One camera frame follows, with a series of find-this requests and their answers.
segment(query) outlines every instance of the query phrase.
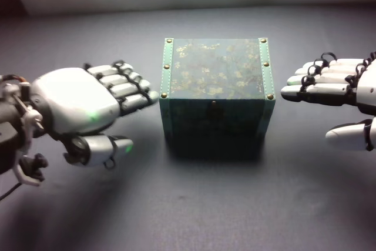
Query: table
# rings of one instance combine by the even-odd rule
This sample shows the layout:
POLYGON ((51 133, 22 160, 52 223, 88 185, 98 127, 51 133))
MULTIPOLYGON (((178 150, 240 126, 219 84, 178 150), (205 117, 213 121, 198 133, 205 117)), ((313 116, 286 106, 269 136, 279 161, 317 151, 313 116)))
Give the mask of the table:
MULTIPOLYGON (((311 6, 2 20, 0 73, 32 81, 124 59, 158 90, 166 37, 268 37, 279 91, 322 52, 368 57, 375 16, 362 6, 311 6)), ((64 147, 44 136, 32 153, 48 158, 46 181, 0 203, 0 249, 374 250, 375 153, 325 143, 333 126, 365 118, 357 108, 292 103, 277 92, 259 163, 174 158, 157 105, 106 131, 135 142, 114 171, 71 166, 64 147)), ((0 192, 15 183, 11 172, 0 176, 0 192)))

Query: green leather strap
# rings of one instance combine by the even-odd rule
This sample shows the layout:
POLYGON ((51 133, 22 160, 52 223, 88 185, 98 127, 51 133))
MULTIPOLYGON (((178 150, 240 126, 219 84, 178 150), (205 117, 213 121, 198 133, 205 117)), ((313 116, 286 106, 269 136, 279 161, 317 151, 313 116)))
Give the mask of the green leather strap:
POLYGON ((170 86, 172 71, 172 54, 174 40, 166 38, 164 40, 163 65, 162 65, 162 81, 160 83, 159 107, 162 114, 162 123, 164 134, 167 138, 172 137, 172 122, 170 111, 170 86))
POLYGON ((276 94, 274 92, 273 76, 271 73, 271 63, 269 56, 269 46, 267 38, 259 38, 261 73, 264 85, 264 112, 258 123, 257 135, 265 135, 269 125, 271 114, 273 113, 274 104, 276 103, 276 94))

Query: white robotic hand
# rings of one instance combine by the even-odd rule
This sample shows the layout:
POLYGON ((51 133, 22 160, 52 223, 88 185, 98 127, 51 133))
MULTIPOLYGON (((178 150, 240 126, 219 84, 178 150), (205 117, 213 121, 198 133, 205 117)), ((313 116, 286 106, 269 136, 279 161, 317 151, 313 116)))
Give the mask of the white robotic hand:
POLYGON ((0 174, 12 168, 19 183, 34 186, 44 180, 39 168, 48 163, 40 154, 28 157, 32 138, 47 133, 64 144, 68 163, 109 169, 130 152, 133 142, 101 131, 159 97, 124 61, 58 69, 31 84, 19 76, 0 76, 0 83, 11 80, 20 83, 6 84, 0 98, 0 174))
MULTIPOLYGON (((281 90, 288 101, 330 106, 349 104, 376 116, 376 52, 367 59, 337 59, 330 52, 303 65, 281 90)), ((326 134, 328 142, 346 150, 373 150, 376 146, 376 119, 339 125, 326 134)))

